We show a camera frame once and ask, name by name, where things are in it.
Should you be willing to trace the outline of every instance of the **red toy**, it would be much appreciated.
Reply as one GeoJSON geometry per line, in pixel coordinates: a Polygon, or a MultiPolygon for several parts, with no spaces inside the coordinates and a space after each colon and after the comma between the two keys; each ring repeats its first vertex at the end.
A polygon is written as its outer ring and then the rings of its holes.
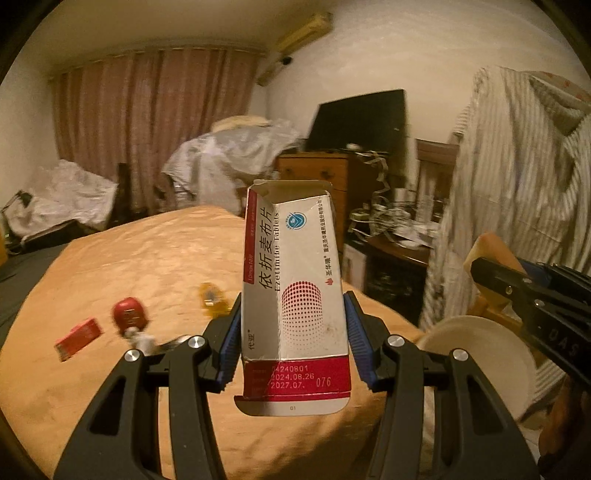
{"type": "Polygon", "coordinates": [[[133,297],[123,299],[113,306],[113,320],[121,336],[125,335],[128,328],[136,327],[141,332],[148,325],[143,305],[133,297]]]}

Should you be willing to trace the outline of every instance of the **hanging clothes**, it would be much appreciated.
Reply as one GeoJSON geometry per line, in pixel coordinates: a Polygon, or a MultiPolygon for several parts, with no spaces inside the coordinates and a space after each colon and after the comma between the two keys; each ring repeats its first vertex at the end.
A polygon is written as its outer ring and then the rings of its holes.
{"type": "MultiPolygon", "coordinates": [[[[465,314],[462,268],[484,232],[520,258],[591,273],[591,105],[526,72],[481,69],[454,129],[460,150],[427,272],[420,326],[465,314]]],[[[534,402],[562,378],[547,361],[534,402]]]]}

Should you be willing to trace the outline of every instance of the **logo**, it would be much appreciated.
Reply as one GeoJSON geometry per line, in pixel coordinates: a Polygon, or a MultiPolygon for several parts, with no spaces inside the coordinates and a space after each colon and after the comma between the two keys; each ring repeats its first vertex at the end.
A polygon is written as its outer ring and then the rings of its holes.
{"type": "Polygon", "coordinates": [[[299,230],[306,224],[306,216],[303,213],[290,213],[285,220],[287,228],[290,230],[299,230]]]}

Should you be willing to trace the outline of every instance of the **ceiling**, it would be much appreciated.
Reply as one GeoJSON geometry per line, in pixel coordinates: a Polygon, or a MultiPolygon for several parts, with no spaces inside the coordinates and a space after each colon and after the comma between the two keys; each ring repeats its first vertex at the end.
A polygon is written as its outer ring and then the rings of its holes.
{"type": "Polygon", "coordinates": [[[268,49],[312,13],[340,0],[63,0],[28,49],[62,65],[146,44],[226,43],[268,49]]]}

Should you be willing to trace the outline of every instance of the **metal screw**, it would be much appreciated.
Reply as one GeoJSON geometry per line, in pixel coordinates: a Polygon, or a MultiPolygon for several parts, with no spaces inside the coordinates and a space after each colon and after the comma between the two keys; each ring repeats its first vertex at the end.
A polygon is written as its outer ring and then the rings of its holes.
{"type": "Polygon", "coordinates": [[[390,335],[388,337],[388,345],[393,347],[403,346],[404,338],[402,338],[400,335],[390,335]]]}
{"type": "Polygon", "coordinates": [[[189,339],[189,347],[191,348],[201,348],[205,345],[205,338],[200,335],[195,335],[189,339]]]}
{"type": "Polygon", "coordinates": [[[466,352],[465,350],[462,350],[461,348],[456,348],[453,353],[452,353],[453,357],[456,360],[459,360],[460,362],[465,362],[466,360],[468,360],[468,352],[466,352]]]}
{"type": "Polygon", "coordinates": [[[139,358],[139,350],[127,350],[123,358],[128,362],[135,362],[139,358]]]}

